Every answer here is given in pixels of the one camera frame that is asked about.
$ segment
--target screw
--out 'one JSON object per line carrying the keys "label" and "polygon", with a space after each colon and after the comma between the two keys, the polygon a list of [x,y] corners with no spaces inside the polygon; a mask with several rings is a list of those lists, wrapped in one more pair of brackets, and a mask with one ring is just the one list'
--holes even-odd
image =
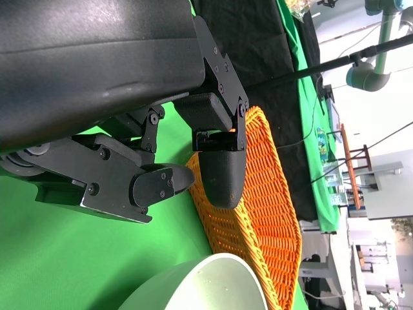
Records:
{"label": "screw", "polygon": [[245,106],[244,104],[241,103],[238,107],[239,107],[239,115],[243,118],[245,115]]}
{"label": "screw", "polygon": [[159,121],[159,118],[157,117],[155,113],[152,113],[149,117],[149,120],[151,124],[156,125],[157,122]]}
{"label": "screw", "polygon": [[25,149],[25,152],[29,155],[40,156],[46,153],[50,148],[50,143],[40,144],[35,147],[29,147]]}
{"label": "screw", "polygon": [[88,186],[88,193],[91,196],[97,195],[99,192],[99,185],[96,183],[92,183]]}
{"label": "screw", "polygon": [[110,151],[106,147],[104,147],[101,149],[99,155],[103,160],[108,160],[110,157]]}

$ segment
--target white table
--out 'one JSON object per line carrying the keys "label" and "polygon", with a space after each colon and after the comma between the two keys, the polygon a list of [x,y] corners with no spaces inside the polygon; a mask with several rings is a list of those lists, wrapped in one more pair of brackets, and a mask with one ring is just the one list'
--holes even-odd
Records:
{"label": "white table", "polygon": [[351,248],[348,240],[347,209],[340,210],[339,229],[328,238],[326,262],[302,262],[299,276],[326,278],[332,293],[341,295],[347,310],[354,310],[352,275],[350,268]]}

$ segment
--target white wall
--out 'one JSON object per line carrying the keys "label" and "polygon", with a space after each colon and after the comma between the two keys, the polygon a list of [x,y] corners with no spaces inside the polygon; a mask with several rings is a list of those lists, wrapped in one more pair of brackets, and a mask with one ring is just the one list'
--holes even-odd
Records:
{"label": "white wall", "polygon": [[401,174],[375,174],[380,191],[365,192],[364,200],[369,218],[413,216],[413,150],[404,150],[371,157],[372,165],[401,161]]}
{"label": "white wall", "polygon": [[[348,6],[346,9],[348,12],[340,15],[338,9],[343,5]],[[327,19],[322,22],[317,30],[319,42],[332,37],[332,34],[341,35],[351,30],[360,29],[362,26],[372,25],[381,19],[377,16],[369,17],[366,15],[364,13],[364,1],[361,0],[341,0],[336,3],[334,9],[320,9],[317,7],[314,10],[322,10],[321,15],[314,18],[315,23],[319,18]],[[328,14],[335,12],[335,15],[323,17],[324,10],[330,10],[331,12],[329,11]],[[342,51],[357,43],[372,30],[373,28],[369,28],[320,45],[321,61],[325,62],[337,58]],[[375,45],[378,43],[378,38],[379,28],[375,29],[373,33],[355,47],[346,51],[344,55]],[[395,72],[412,67],[412,55],[413,45],[391,51],[388,57],[388,61],[391,63],[391,71]],[[340,118],[346,126],[351,149],[362,147],[363,144],[371,145],[413,121],[413,101],[411,100],[413,98],[413,68],[393,73],[390,81],[381,90],[366,92],[347,86],[345,79],[350,67],[351,65],[337,68],[325,72],[323,76],[324,84],[331,84],[335,88],[336,106]],[[413,149],[411,136],[413,136],[413,125],[372,148],[370,155],[375,156]]]}

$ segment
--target black pad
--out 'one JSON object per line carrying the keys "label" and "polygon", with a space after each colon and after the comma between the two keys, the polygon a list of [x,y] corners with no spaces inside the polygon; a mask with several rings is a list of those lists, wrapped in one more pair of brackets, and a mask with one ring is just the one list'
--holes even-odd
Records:
{"label": "black pad", "polygon": [[5,0],[0,28],[0,153],[205,79],[188,0]]}
{"label": "black pad", "polygon": [[244,150],[199,153],[205,194],[214,207],[237,207],[243,194],[246,162],[247,153]]}
{"label": "black pad", "polygon": [[232,121],[213,93],[191,95],[174,101],[175,109],[192,130],[229,131]]}

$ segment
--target metal bracket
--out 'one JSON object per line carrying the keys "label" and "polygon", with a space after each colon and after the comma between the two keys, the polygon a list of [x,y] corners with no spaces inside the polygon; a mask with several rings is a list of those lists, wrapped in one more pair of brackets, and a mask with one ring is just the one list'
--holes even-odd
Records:
{"label": "metal bracket", "polygon": [[[247,94],[228,55],[224,57],[221,55],[205,21],[201,17],[195,17],[194,24],[204,58],[206,78],[200,89],[190,92],[189,97],[178,101],[181,107],[177,107],[176,104],[176,109],[192,128],[194,151],[245,150],[247,148],[245,114],[249,108]],[[208,93],[212,94],[201,99],[198,97],[199,94]],[[218,105],[212,102],[216,99],[218,99]],[[194,107],[187,114],[182,105],[186,104],[184,108],[189,109],[187,106],[190,105],[189,101],[191,100],[193,102],[201,100],[201,102],[197,102],[197,107]],[[196,113],[203,113],[203,118],[210,118],[215,121],[215,124],[221,124],[218,126],[219,128],[226,128],[225,118],[229,118],[230,124],[232,124],[231,128],[235,131],[229,131],[228,129],[227,131],[209,133],[209,130],[217,128],[202,128],[196,125],[193,116],[188,116]]]}

